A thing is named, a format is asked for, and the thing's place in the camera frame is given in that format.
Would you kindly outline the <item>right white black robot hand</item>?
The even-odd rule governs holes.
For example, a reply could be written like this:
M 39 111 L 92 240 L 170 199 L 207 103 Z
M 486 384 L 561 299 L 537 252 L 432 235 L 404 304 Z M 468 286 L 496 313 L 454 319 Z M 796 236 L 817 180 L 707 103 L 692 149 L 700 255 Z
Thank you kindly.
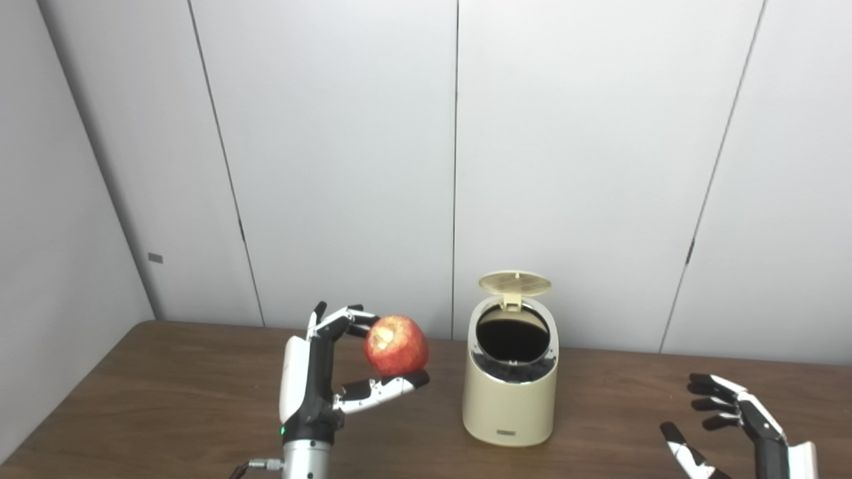
M 817 478 L 817 449 L 813 442 L 791 444 L 784 428 L 766 406 L 749 391 L 715 374 L 691 373 L 688 391 L 695 395 L 694 411 L 713 415 L 702 421 L 708 431 L 740 428 L 753 446 L 757 478 Z M 673 422 L 661 422 L 670 454 L 688 478 L 728 478 L 728 474 L 706 460 Z

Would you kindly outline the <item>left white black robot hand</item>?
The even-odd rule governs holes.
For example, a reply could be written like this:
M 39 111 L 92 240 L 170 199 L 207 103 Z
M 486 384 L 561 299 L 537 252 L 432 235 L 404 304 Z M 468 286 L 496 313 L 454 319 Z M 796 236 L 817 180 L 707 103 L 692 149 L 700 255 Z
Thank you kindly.
M 307 440 L 333 444 L 349 414 L 365 411 L 423 388 L 430 382 L 423 368 L 405 374 L 383 374 L 332 389 L 335 346 L 344 334 L 366 338 L 379 316 L 351 304 L 326 313 L 320 301 L 303 337 L 286 343 L 279 396 L 281 442 Z

